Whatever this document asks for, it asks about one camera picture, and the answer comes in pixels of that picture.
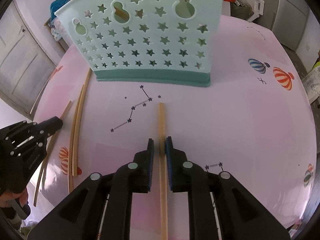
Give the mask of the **person's left hand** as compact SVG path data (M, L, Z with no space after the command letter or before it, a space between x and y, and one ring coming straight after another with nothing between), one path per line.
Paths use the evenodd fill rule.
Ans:
M17 199L20 203L20 206L25 206L28 201L28 190L25 188L21 193L13 193L9 190L5 191L0 196L0 207L7 208L11 207L9 200Z

